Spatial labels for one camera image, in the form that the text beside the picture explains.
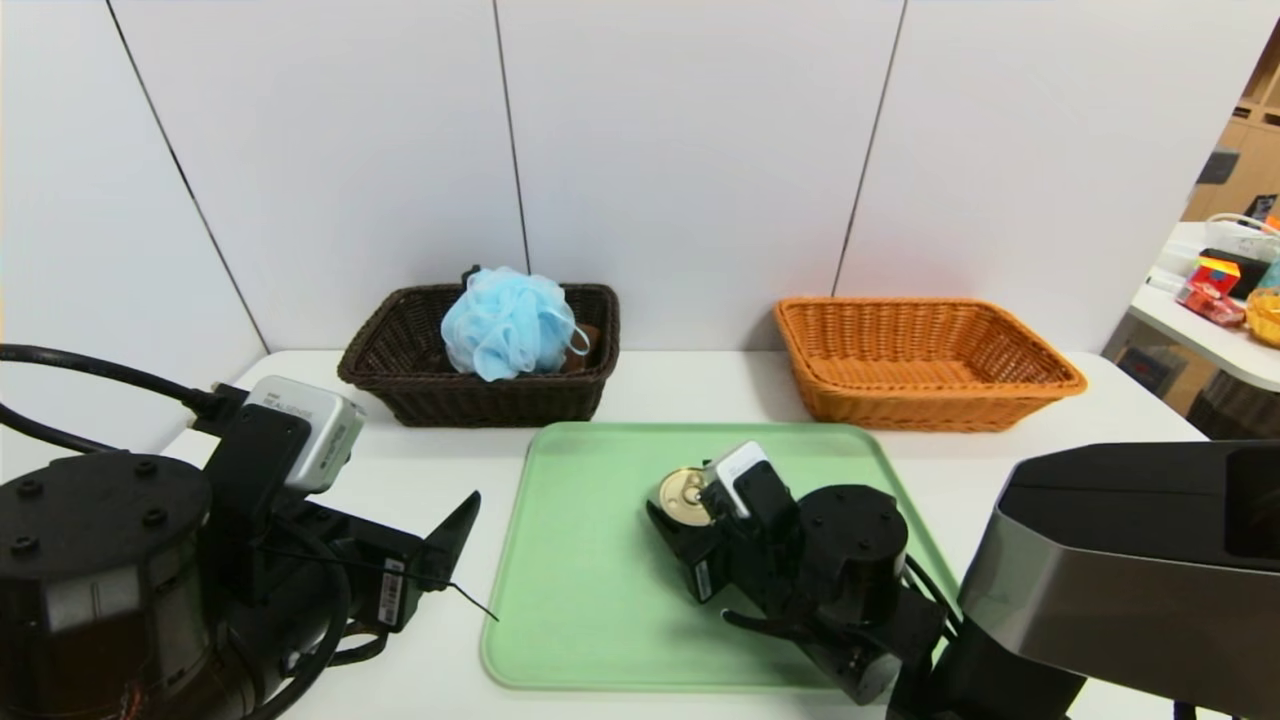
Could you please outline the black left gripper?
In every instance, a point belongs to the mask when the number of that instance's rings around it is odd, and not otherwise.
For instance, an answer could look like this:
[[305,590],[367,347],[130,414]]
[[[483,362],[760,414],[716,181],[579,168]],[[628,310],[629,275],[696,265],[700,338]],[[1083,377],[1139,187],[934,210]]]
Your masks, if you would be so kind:
[[[317,555],[280,530],[279,520],[308,530],[340,560],[349,584],[349,620],[398,633],[416,611],[413,584],[421,592],[451,587],[481,506],[481,493],[474,491],[424,539],[310,501],[278,511],[268,536],[268,565],[283,580],[268,600],[271,626],[282,633],[321,633],[337,597]],[[404,575],[410,570],[413,583]]]

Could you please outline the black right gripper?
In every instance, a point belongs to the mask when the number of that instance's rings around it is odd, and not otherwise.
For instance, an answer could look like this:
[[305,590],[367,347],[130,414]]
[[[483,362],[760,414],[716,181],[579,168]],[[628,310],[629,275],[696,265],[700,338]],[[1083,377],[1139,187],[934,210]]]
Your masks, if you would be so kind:
[[684,564],[698,602],[708,603],[730,587],[751,600],[751,537],[735,495],[726,488],[712,488],[704,509],[707,523],[689,525],[676,521],[655,501],[648,500],[646,518],[666,548]]

